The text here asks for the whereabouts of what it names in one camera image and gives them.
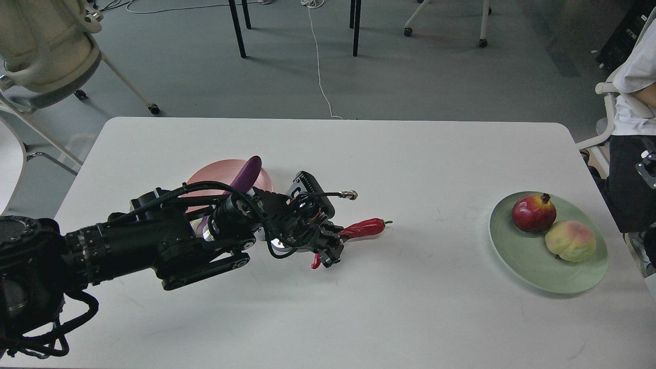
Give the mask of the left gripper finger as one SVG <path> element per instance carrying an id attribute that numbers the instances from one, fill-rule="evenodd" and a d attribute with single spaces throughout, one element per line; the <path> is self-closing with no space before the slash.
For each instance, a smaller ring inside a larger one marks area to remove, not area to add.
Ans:
<path id="1" fill-rule="evenodd" d="M 315 252 L 315 268 L 324 266 L 325 268 L 331 267 L 341 261 L 341 253 L 344 250 L 344 241 L 337 241 L 336 243 L 329 243 L 323 249 Z"/>
<path id="2" fill-rule="evenodd" d="M 341 244 L 352 237 L 349 235 L 341 234 L 344 227 L 335 225 L 333 223 L 323 223 L 320 226 L 320 243 L 321 244 Z"/>

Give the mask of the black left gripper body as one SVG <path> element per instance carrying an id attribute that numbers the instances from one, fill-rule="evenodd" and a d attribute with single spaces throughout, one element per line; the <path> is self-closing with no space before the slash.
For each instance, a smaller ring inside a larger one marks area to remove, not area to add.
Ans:
<path id="1" fill-rule="evenodd" d="M 320 226 L 332 223 L 325 215 L 305 219 L 293 214 L 284 194 L 254 188 L 254 201 L 261 205 L 264 217 L 261 226 L 264 239 L 274 257 L 289 257 L 296 252 L 314 252 L 322 248 Z"/>

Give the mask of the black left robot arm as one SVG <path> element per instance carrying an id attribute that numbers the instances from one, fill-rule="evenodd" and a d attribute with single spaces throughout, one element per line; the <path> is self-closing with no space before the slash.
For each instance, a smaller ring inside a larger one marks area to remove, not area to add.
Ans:
<path id="1" fill-rule="evenodd" d="M 128 213 L 67 234 L 53 219 L 2 216 L 2 354 L 67 355 L 66 334 L 98 313 L 90 285 L 152 269 L 175 290 L 246 265 L 258 231 L 274 258 L 312 252 L 329 267 L 347 239 L 331 222 L 331 196 L 201 181 L 155 189 Z"/>

